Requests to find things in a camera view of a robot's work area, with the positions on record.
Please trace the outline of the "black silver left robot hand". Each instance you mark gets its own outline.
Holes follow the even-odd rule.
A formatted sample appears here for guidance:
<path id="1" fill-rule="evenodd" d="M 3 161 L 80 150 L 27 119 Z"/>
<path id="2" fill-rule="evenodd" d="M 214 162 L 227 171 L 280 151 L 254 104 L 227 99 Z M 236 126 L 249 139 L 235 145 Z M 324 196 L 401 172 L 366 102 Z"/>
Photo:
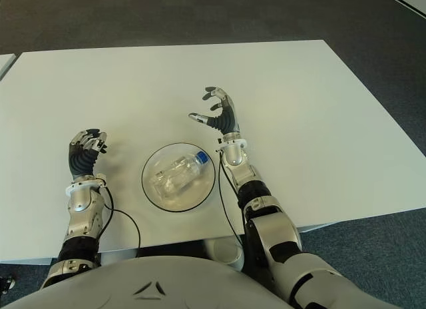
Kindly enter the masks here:
<path id="1" fill-rule="evenodd" d="M 99 129 L 86 129 L 77 133 L 69 143 L 69 169 L 74 179 L 92 176 L 100 153 L 106 153 L 107 134 Z"/>

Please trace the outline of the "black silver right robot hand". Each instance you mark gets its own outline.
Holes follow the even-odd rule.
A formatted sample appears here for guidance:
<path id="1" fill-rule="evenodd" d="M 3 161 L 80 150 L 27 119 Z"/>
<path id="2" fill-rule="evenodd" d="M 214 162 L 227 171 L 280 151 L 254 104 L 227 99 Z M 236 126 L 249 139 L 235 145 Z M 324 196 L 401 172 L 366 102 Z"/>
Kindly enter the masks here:
<path id="1" fill-rule="evenodd" d="M 206 116 L 199 113 L 189 113 L 188 117 L 197 123 L 207 125 L 220 131 L 223 135 L 228 133 L 239 133 L 240 127 L 234 103 L 229 94 L 220 87 L 206 87 L 206 94 L 202 97 L 203 101 L 211 98 L 217 98 L 218 103 L 210 107 L 212 113 L 220 111 L 218 115 Z"/>

